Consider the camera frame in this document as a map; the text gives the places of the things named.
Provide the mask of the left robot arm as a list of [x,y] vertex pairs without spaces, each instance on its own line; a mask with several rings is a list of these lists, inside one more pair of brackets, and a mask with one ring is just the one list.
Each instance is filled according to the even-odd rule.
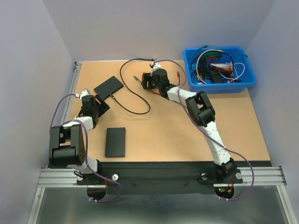
[[72,168],[79,174],[88,174],[88,179],[98,184],[103,181],[104,172],[100,162],[87,155],[87,132],[93,130],[99,117],[110,109],[98,95],[73,94],[82,102],[79,114],[60,126],[51,126],[49,164],[59,168]]

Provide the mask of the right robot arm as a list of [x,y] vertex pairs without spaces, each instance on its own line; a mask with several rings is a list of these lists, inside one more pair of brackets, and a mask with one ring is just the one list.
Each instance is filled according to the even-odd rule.
[[157,89],[163,98],[180,103],[191,121],[200,127],[213,157],[215,177],[220,182],[231,179],[237,165],[226,150],[215,122],[215,110],[204,91],[185,91],[171,84],[166,70],[155,69],[143,73],[141,85],[145,90]]

